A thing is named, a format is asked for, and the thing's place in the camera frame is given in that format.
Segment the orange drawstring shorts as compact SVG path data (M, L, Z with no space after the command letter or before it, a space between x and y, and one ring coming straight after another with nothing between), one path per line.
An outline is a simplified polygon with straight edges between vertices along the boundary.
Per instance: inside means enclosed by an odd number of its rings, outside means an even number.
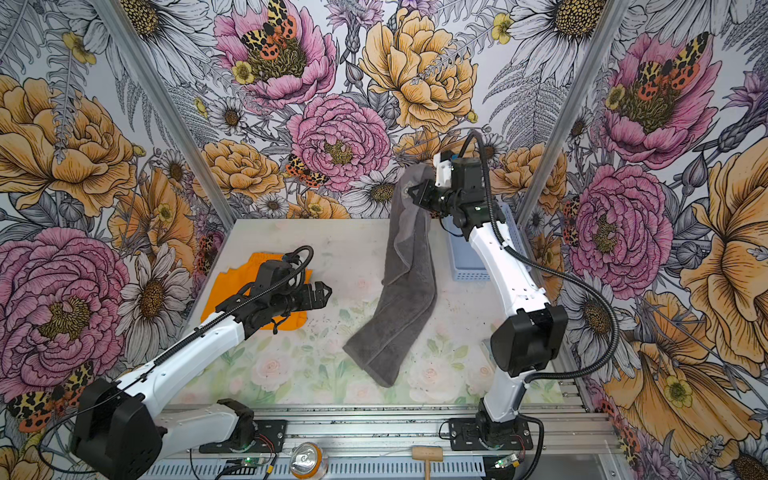
M282 260L282 255L253 253L247 262L237 268L230 268L216 277L206 306L200 317L202 324L216 307L224 300L237 293L247 283L256 279L259 267L268 260ZM306 313L292 313L279 327L280 331L294 331L302 328L307 322Z

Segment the grey garment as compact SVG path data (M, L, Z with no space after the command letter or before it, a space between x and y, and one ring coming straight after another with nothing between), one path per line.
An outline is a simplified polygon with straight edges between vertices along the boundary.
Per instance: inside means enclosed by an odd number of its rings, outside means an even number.
M343 350L379 386L392 387L437 301L429 242L430 213L408 189L434 177L429 164L408 167L395 186L389 217L382 292L371 319Z

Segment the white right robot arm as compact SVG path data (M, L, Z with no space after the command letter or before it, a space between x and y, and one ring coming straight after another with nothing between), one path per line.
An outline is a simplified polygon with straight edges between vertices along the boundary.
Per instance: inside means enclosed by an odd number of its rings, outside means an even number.
M452 447L529 449L533 443L520 408L533 375L558 356L568 318L532 279L483 173L481 160L443 153L435 179L409 188L408 194L417 206L452 220L482 261L506 316L489 341L496 364L490 390L474 421L450 420Z

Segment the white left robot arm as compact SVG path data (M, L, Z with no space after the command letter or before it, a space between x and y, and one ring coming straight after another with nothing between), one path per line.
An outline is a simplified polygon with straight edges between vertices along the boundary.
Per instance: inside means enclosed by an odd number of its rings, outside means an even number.
M203 445L250 448L257 438L251 408L221 399L198 410L164 408L213 361L265 326L324 308L332 295L306 279L298 251L268 260L254 281L223 300L189 335L117 381L96 380L80 396L70 450L108 479L138 479L165 457Z

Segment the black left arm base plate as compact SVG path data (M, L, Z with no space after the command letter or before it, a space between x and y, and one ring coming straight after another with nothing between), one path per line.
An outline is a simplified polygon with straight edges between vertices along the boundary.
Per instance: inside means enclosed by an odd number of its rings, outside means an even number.
M281 453L287 426L285 420L239 421L228 439L203 444L198 450L203 454Z

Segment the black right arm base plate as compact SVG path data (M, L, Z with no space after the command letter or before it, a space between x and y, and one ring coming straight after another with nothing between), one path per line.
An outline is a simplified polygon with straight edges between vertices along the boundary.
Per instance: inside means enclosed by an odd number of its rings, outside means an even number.
M482 415L475 418L451 418L448 435L453 451L523 451L534 448L529 424L516 418L492 422Z

